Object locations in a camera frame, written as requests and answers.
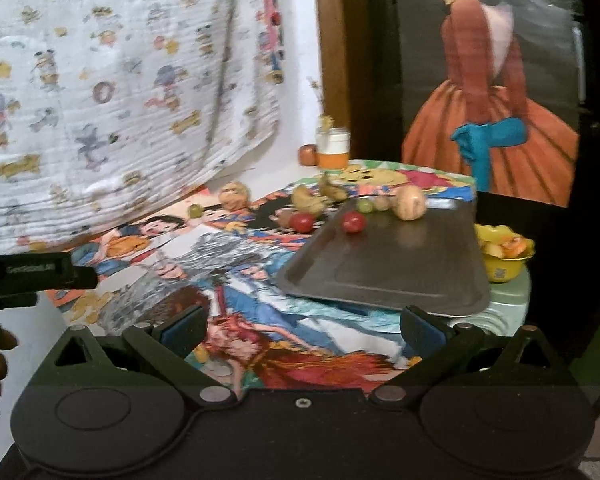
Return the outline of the green grape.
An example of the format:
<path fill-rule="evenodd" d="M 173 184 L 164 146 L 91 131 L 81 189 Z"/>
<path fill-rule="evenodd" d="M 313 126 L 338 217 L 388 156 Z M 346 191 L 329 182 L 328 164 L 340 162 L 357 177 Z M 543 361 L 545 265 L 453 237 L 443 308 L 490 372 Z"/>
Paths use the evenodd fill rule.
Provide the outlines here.
<path fill-rule="evenodd" d="M 370 214 L 375 210 L 374 203 L 370 198 L 358 198 L 356 200 L 356 210 L 361 214 Z"/>
<path fill-rule="evenodd" d="M 199 204 L 193 204 L 188 207 L 189 218 L 199 219 L 204 214 L 204 207 Z"/>

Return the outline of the tan round potato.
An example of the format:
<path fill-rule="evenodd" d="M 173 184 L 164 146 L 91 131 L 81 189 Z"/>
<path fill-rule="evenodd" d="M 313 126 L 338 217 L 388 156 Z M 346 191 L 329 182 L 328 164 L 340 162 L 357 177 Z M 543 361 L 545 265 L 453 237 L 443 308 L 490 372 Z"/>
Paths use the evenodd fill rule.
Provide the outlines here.
<path fill-rule="evenodd" d="M 250 189 L 239 181 L 227 183 L 220 189 L 218 200 L 227 211 L 245 209 L 250 204 Z"/>

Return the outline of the small brown round fruit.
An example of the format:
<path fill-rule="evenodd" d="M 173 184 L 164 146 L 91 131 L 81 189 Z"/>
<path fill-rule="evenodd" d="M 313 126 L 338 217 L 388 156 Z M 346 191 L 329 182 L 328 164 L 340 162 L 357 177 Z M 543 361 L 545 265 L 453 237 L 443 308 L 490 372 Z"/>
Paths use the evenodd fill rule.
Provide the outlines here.
<path fill-rule="evenodd" d="M 294 210 L 290 208 L 283 208 L 276 211 L 274 214 L 275 223 L 282 229 L 289 229 L 291 218 L 294 215 Z"/>

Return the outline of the red cherry tomato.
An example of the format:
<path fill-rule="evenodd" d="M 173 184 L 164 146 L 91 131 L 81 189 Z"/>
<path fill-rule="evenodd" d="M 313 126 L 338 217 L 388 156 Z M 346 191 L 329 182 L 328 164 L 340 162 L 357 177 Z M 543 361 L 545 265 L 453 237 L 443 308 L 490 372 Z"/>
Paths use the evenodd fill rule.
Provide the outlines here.
<path fill-rule="evenodd" d="M 364 214 L 358 211 L 348 211 L 341 219 L 341 227 L 347 234 L 362 233 L 366 227 L 366 219 Z"/>
<path fill-rule="evenodd" d="M 299 234 L 312 233 L 314 224 L 314 215 L 308 212 L 296 212 L 289 219 L 289 227 Z"/>

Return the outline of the spotted yellow banana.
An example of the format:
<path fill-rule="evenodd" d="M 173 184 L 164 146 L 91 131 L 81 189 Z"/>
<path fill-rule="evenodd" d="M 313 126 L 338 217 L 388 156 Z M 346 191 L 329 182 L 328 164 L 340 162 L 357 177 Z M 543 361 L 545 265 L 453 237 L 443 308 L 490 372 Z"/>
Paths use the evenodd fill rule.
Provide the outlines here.
<path fill-rule="evenodd" d="M 349 198 L 348 190 L 332 182 L 327 174 L 322 174 L 318 179 L 318 192 L 334 203 L 342 203 Z"/>

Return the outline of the dark metal tray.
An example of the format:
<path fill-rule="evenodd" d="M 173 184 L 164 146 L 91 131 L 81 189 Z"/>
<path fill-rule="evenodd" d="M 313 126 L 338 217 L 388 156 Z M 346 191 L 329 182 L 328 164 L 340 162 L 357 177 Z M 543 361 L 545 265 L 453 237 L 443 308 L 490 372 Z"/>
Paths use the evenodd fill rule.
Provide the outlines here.
<path fill-rule="evenodd" d="M 345 203 L 278 270 L 285 294 L 402 310 L 415 306 L 445 318 L 486 310 L 490 284 L 471 202 L 428 200 L 426 214 L 402 221 L 392 211 L 366 216 L 358 234 L 344 232 Z"/>

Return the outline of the pale green plastic stool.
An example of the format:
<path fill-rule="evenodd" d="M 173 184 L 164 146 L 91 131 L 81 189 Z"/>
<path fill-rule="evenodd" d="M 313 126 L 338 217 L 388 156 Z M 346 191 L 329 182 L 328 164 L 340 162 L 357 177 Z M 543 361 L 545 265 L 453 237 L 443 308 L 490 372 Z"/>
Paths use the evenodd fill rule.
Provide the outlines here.
<path fill-rule="evenodd" d="M 486 310 L 464 318 L 452 318 L 449 326 L 468 323 L 482 328 L 495 336 L 514 336 L 524 325 L 529 305 L 531 281 L 526 266 L 513 280 L 503 284 L 491 285 L 491 302 Z"/>

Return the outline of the silver haired anime drawing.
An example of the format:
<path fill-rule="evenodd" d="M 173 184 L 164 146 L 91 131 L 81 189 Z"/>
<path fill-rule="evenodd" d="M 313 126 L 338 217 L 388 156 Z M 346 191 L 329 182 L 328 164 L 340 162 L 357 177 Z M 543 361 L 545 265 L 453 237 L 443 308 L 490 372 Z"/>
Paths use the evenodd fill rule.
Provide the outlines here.
<path fill-rule="evenodd" d="M 275 275 L 293 252 L 208 226 L 153 237 L 128 235 L 74 248 L 72 262 L 99 278 L 93 290 L 48 295 L 65 321 L 96 335 L 170 321 L 193 304 L 208 313 L 201 344 L 184 358 L 223 385 L 365 392 L 421 358 L 400 334 L 396 312 L 324 304 L 284 294 Z"/>

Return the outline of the yellow bowl with fruit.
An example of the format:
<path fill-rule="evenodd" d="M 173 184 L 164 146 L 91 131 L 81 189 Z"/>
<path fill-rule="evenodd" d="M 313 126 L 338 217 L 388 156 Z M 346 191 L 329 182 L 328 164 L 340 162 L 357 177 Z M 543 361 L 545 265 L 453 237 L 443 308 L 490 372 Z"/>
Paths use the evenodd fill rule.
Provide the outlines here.
<path fill-rule="evenodd" d="M 478 246 L 490 283 L 513 281 L 526 262 L 534 256 L 535 244 L 530 238 L 514 232 L 508 226 L 475 224 Z"/>

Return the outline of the red cherry tomato on tray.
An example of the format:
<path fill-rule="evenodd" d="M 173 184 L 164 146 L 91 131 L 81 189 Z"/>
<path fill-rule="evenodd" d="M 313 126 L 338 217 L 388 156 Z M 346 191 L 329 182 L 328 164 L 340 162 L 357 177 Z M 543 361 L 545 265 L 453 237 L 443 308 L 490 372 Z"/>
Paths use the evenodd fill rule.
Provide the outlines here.
<path fill-rule="evenodd" d="M 364 214 L 358 211 L 348 211 L 341 219 L 341 227 L 347 234 L 362 233 L 366 227 L 366 219 Z"/>

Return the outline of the small brown fruit on tray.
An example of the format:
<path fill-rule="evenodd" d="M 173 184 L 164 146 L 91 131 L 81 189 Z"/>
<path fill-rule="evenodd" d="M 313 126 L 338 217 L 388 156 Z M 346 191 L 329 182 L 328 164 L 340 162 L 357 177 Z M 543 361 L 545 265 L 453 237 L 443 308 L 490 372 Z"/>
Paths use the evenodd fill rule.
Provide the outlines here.
<path fill-rule="evenodd" d="M 374 209 L 377 211 L 387 211 L 392 208 L 390 196 L 376 195 L 373 197 Z"/>

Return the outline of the green grape on tray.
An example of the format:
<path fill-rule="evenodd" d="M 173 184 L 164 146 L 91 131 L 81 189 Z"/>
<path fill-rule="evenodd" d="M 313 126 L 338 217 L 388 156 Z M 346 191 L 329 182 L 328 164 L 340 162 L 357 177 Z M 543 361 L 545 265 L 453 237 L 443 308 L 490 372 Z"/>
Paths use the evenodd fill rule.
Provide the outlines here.
<path fill-rule="evenodd" d="M 374 203 L 370 198 L 358 198 L 356 200 L 356 210 L 361 214 L 370 214 L 375 210 Z"/>

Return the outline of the white cartoon print cloth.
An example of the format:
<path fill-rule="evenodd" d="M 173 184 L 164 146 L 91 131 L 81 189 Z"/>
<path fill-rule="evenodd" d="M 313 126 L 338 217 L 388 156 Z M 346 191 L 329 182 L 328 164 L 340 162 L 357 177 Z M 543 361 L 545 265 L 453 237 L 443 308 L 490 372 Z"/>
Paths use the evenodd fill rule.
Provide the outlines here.
<path fill-rule="evenodd" d="M 173 203 L 278 128 L 273 0 L 0 0 L 0 255 Z"/>

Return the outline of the white and orange jar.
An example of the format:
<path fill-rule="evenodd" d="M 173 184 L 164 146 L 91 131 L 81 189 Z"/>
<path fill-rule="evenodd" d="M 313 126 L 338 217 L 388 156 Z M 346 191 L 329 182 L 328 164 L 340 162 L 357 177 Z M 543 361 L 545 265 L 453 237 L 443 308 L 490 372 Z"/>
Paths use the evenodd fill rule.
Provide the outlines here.
<path fill-rule="evenodd" d="M 317 166 L 323 170 L 341 170 L 350 158 L 350 132 L 346 128 L 330 128 L 316 133 Z"/>

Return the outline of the small red apple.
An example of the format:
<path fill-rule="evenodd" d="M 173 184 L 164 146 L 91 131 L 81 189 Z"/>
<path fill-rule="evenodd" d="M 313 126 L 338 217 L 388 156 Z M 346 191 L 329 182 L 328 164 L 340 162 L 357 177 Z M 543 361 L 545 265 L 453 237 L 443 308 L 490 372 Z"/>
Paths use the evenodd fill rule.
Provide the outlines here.
<path fill-rule="evenodd" d="M 303 167 L 317 165 L 317 151 L 315 144 L 304 144 L 298 149 L 298 162 Z"/>

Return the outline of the girl in orange dress poster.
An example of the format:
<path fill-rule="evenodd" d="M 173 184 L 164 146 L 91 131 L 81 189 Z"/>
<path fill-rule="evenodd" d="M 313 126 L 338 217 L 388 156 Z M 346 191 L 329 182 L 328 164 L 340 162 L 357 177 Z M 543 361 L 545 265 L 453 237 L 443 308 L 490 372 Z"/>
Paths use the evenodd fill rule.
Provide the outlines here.
<path fill-rule="evenodd" d="M 410 165 L 566 206 L 584 61 L 578 0 L 396 0 Z"/>

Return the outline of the brown wooden door frame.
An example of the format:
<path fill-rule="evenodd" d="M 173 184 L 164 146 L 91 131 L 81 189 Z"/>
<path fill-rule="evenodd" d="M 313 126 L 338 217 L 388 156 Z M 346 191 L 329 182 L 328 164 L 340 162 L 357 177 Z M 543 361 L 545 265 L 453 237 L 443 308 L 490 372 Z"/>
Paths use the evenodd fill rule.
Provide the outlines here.
<path fill-rule="evenodd" d="M 337 127 L 357 133 L 364 92 L 358 84 L 366 39 L 365 0 L 316 0 L 324 112 Z"/>

